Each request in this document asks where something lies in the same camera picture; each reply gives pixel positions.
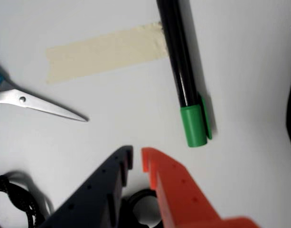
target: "masking tape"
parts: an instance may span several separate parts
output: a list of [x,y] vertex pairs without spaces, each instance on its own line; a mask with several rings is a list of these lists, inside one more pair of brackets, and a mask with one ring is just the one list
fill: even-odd
[[159,22],[48,48],[48,83],[127,67],[168,55]]

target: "green marker cap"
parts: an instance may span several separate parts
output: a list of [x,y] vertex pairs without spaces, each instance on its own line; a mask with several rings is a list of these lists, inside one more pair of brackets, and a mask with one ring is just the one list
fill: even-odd
[[181,118],[189,147],[198,147],[212,139],[211,128],[208,122],[207,109],[204,99],[197,105],[182,107]]

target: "white table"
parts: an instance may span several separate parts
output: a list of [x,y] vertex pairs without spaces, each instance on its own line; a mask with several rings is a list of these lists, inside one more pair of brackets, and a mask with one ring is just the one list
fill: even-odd
[[[46,83],[47,48],[158,21],[154,0],[0,0],[0,65],[21,87],[90,119],[0,105],[0,175],[28,173],[57,209],[124,144],[135,151],[124,194],[148,187],[140,148],[151,146],[184,164],[222,217],[291,228],[291,0],[190,5],[203,68],[196,80],[215,122],[200,148],[187,147],[167,58]],[[27,227],[3,193],[0,224]]]

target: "black marker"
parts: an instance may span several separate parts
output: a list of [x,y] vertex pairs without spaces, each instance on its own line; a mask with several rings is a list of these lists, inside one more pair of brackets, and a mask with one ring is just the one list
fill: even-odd
[[178,2],[157,0],[187,142],[190,147],[197,147],[206,144],[212,135],[204,100],[196,89]]

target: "black cord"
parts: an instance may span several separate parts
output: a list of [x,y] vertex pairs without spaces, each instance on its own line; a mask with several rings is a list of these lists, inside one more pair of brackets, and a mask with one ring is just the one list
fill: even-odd
[[4,175],[0,176],[0,191],[5,192],[12,204],[27,215],[28,228],[37,228],[44,222],[44,216],[30,192],[9,182]]

